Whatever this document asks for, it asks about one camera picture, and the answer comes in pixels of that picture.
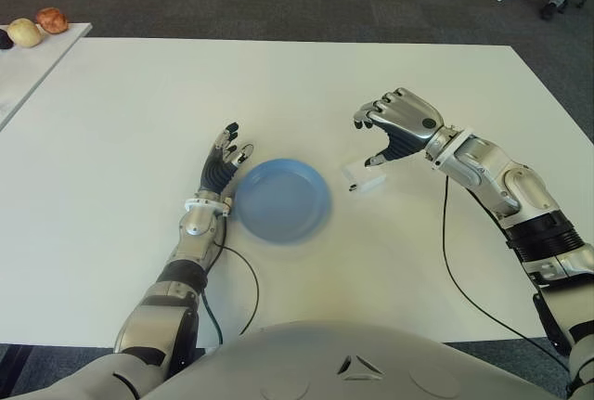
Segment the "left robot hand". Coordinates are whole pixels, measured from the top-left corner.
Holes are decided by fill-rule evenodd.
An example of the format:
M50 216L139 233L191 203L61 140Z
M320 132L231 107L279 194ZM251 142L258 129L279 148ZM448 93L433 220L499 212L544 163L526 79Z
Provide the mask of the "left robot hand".
M238 136L239 124L234 122L215 139L202 167L199 191L221 195L238 168L251 157L253 144L246 143L239 148L234 144Z

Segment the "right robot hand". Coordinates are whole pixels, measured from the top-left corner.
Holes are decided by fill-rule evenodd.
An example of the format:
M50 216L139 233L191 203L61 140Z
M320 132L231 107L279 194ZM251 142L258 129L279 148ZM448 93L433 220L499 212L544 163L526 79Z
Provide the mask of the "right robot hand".
M377 127L388 137L388 146L366 159L366 167L422 151L444 126L436 108L405 88L397 88L363 105L354 114L353 122L356 129Z

